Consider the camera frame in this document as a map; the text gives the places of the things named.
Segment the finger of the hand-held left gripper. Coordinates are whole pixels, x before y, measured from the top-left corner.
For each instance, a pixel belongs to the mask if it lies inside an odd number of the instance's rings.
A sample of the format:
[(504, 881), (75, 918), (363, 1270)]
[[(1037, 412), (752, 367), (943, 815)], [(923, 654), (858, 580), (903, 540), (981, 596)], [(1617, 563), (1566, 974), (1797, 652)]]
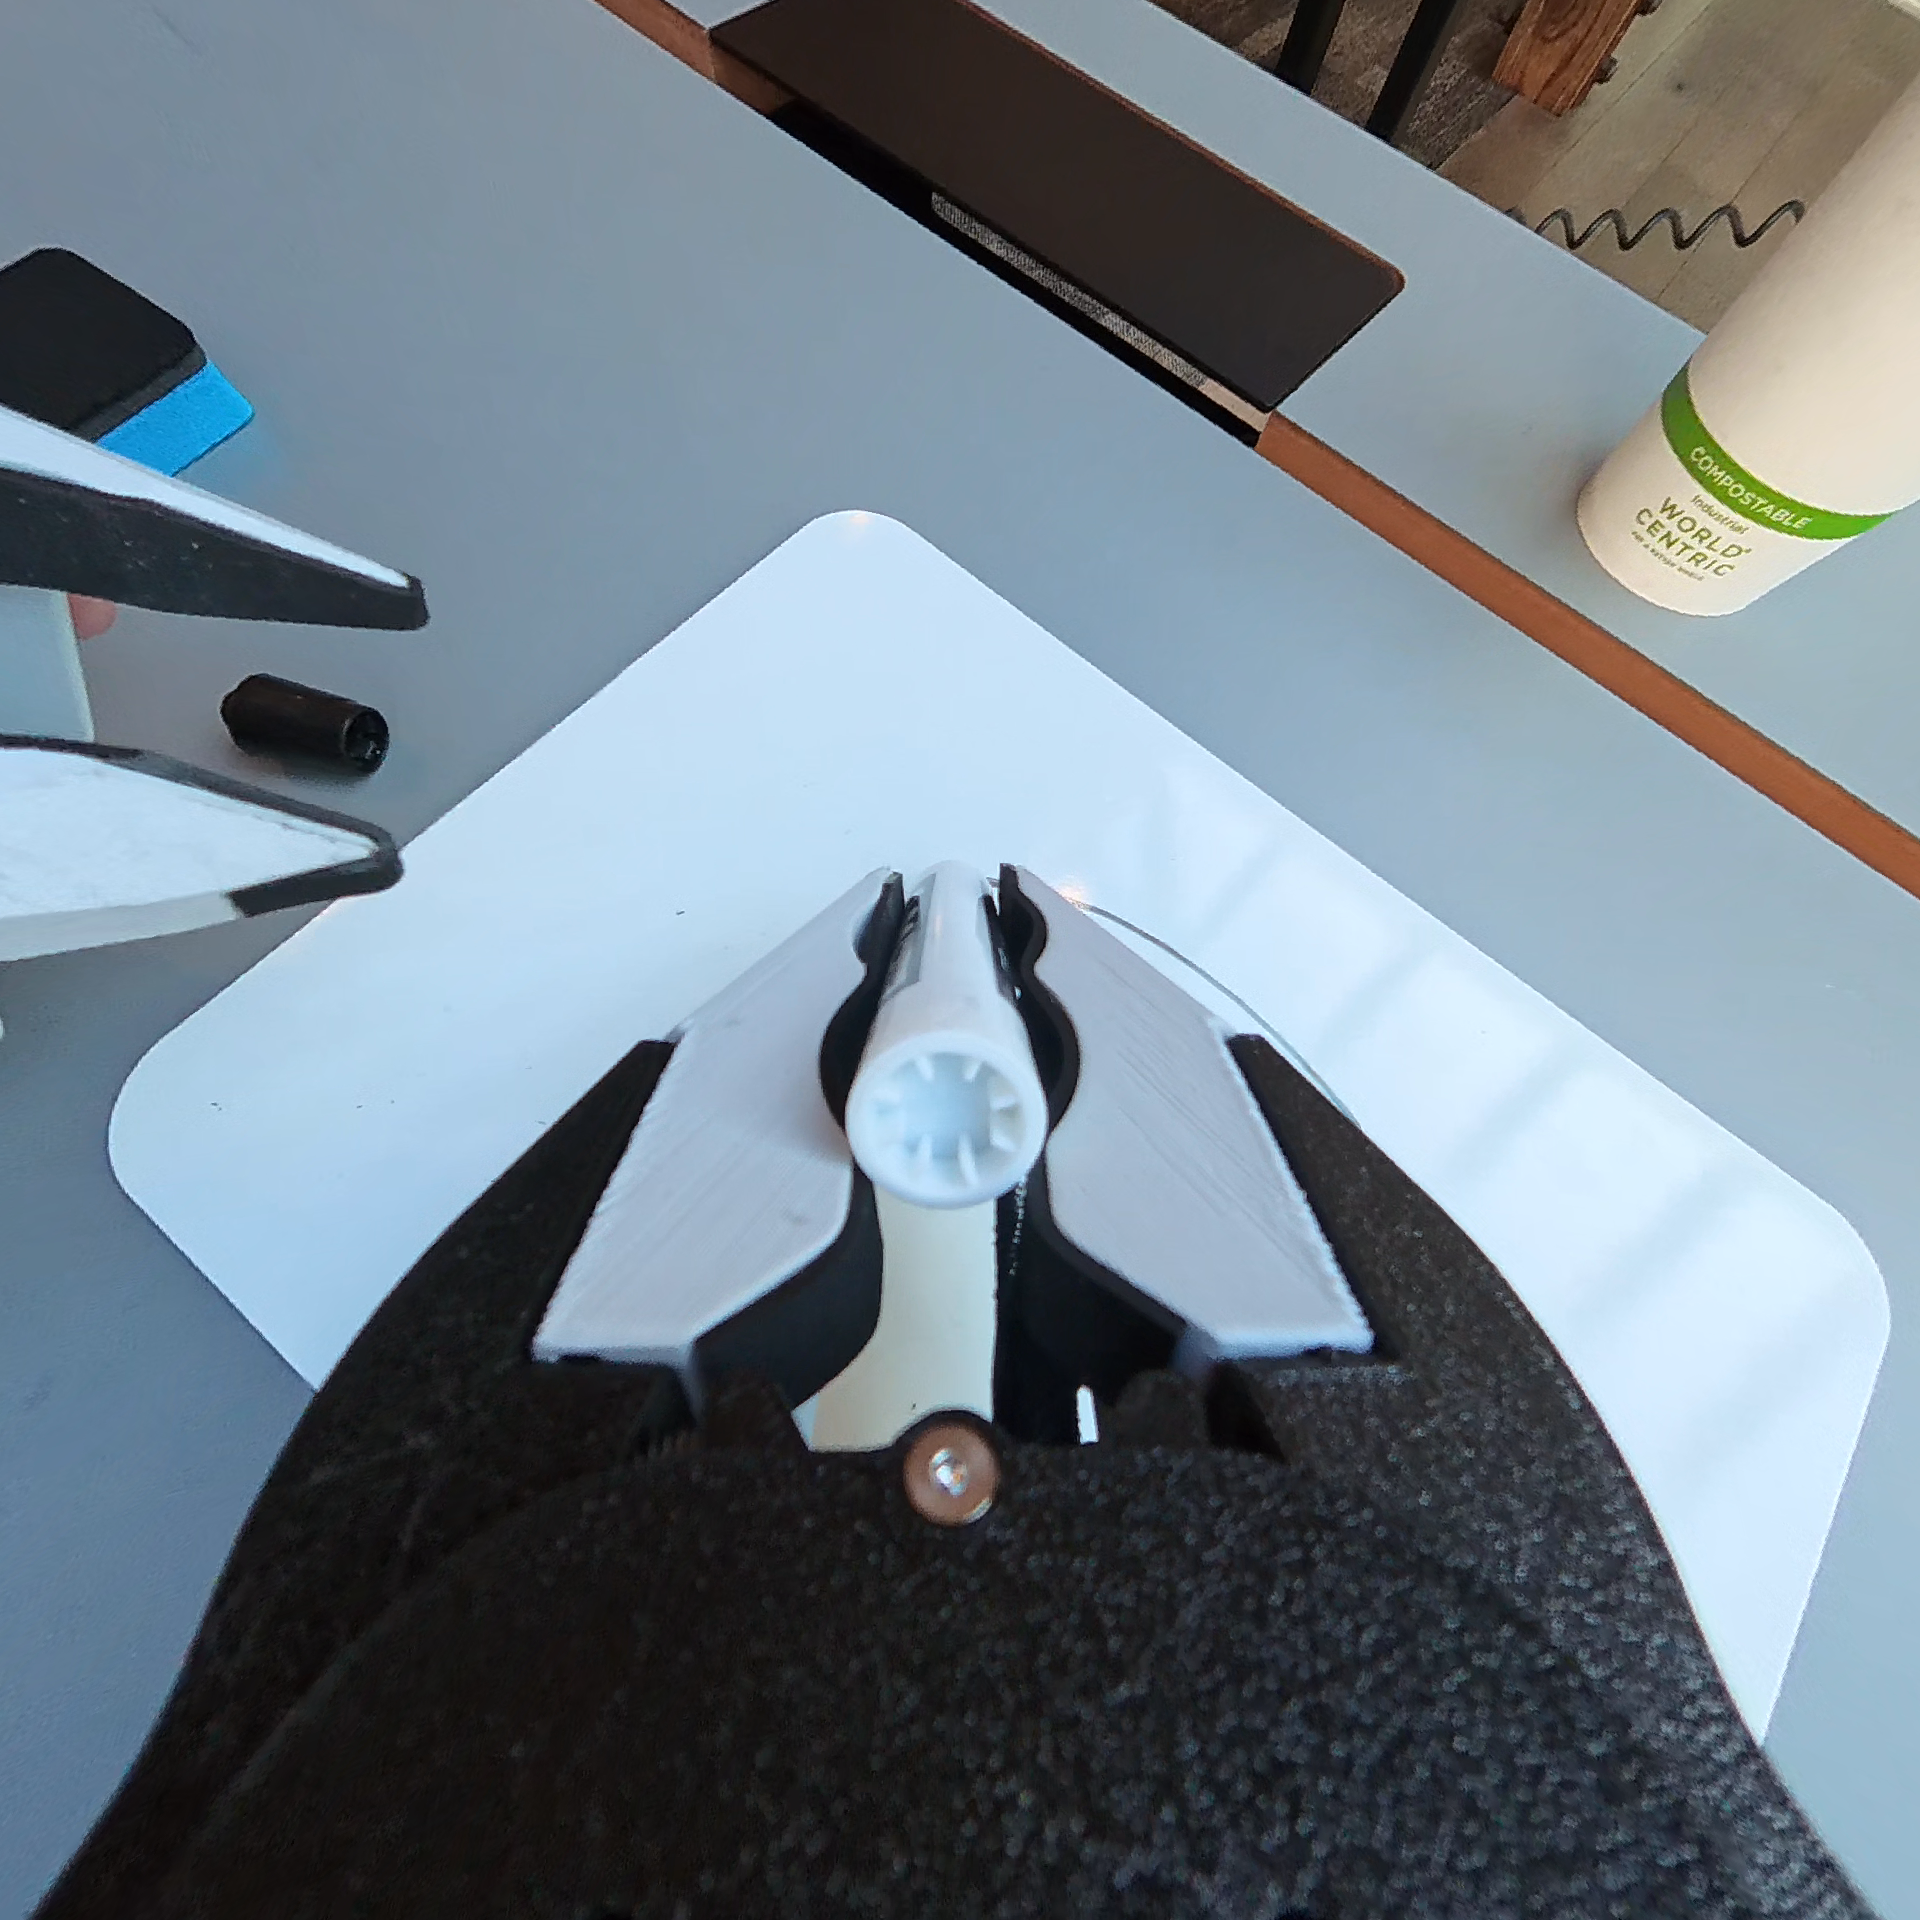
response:
[(3, 958), (102, 949), (403, 877), (385, 830), (156, 753), (3, 738)]
[(3, 411), (3, 583), (152, 613), (420, 631), (420, 580)]

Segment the wooden post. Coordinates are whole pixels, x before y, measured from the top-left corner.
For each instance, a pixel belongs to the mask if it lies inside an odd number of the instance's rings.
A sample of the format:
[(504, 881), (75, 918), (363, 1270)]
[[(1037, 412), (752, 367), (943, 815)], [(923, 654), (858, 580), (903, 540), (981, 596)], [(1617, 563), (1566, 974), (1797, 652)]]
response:
[(1525, 2), (1493, 80), (1553, 116), (1576, 108), (1617, 69), (1620, 40), (1661, 2)]

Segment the white dry-erase marker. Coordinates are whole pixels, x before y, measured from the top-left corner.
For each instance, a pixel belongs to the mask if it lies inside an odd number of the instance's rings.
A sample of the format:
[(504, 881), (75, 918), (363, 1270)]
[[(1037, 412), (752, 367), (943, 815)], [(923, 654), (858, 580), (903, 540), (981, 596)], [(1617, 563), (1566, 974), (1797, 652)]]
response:
[(844, 1131), (876, 1189), (924, 1208), (995, 1200), (1045, 1148), (1043, 1080), (967, 862), (934, 864), (914, 891)]

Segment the white whiteboard sheet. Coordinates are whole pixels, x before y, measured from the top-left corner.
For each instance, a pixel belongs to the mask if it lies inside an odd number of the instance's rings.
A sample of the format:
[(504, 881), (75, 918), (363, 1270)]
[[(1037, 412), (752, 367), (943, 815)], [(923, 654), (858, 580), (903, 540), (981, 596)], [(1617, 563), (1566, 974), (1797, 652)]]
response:
[(896, 521), (809, 525), (156, 1042), (111, 1166), (320, 1384), (633, 1044), (941, 857), (1168, 942), (1475, 1238), (1765, 1735), (1888, 1341), (1860, 1236)]

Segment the white paper cup green band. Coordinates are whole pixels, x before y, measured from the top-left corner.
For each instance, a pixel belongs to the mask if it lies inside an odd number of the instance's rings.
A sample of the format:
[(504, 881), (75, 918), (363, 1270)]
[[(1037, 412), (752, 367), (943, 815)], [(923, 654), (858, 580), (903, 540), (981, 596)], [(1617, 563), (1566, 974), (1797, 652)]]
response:
[(1668, 613), (1741, 613), (1918, 496), (1918, 89), (1908, 87), (1578, 496)]

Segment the blue and black whiteboard eraser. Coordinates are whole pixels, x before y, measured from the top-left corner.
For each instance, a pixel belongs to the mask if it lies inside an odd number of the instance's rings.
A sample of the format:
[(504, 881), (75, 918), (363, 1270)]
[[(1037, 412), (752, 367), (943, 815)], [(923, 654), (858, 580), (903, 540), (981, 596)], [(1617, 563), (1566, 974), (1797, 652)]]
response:
[(164, 474), (255, 417), (183, 321), (63, 248), (3, 269), (3, 405)]

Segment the office desk black legs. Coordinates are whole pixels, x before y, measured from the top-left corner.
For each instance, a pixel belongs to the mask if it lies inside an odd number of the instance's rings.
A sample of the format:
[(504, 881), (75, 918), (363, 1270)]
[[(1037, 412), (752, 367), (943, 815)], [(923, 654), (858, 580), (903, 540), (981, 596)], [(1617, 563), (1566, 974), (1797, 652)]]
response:
[[(1328, 59), (1346, 2), (1298, 2), (1276, 53), (1274, 76), (1311, 94)], [(1464, 2), (1418, 2), (1364, 131), (1391, 147), (1450, 44)]]

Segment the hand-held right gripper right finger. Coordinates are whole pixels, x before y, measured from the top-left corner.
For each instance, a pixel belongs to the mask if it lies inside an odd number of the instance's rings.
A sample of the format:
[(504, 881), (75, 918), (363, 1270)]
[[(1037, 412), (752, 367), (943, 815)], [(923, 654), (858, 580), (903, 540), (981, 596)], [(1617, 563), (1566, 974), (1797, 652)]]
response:
[(996, 1398), (1221, 1363), (1369, 1355), (1374, 1332), (1200, 1001), (1037, 874), (1000, 872), (1052, 1125), (1002, 1276)]

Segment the grey desk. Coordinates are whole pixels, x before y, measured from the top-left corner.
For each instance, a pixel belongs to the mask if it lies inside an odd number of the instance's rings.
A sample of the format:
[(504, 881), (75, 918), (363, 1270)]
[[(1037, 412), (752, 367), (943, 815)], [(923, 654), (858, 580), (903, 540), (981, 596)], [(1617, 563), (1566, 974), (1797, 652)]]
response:
[[(1576, 263), (1144, 4), (1020, 30), (1405, 295), (1308, 435), (1467, 531), (1469, 426), (1575, 400)], [(1892, 1341), (1768, 1746), (1916, 1916), (1916, 900), (599, 4), (27, 4), (4, 261), (84, 253), (257, 406), (197, 478), (425, 578), (419, 637), (122, 617), (102, 734), (236, 767), (258, 668), (394, 724), (279, 780), (413, 837), (812, 517), (896, 517), (1858, 1229)], [(9, 970), (4, 1916), (180, 1671), (304, 1382), (128, 1200), (150, 1044), (303, 923)]]

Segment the black marker cap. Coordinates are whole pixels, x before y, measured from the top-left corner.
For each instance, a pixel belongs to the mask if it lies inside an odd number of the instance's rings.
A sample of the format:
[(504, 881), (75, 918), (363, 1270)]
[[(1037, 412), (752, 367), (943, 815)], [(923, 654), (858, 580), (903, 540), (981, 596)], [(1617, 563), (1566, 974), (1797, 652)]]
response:
[(271, 675), (235, 685), (218, 713), (236, 749), (252, 756), (323, 763), (366, 776), (390, 751), (390, 727), (376, 709)]

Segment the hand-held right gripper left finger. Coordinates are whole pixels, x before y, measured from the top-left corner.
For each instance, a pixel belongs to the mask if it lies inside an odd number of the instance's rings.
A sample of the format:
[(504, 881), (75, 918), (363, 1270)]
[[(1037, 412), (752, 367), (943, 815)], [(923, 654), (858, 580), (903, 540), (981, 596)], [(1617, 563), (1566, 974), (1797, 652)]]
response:
[(864, 877), (680, 1026), (550, 1296), (538, 1361), (665, 1366), (694, 1408), (754, 1372), (799, 1407), (869, 1344), (878, 1215), (822, 1047), (846, 1004), (864, 1037), (903, 908), (900, 874)]

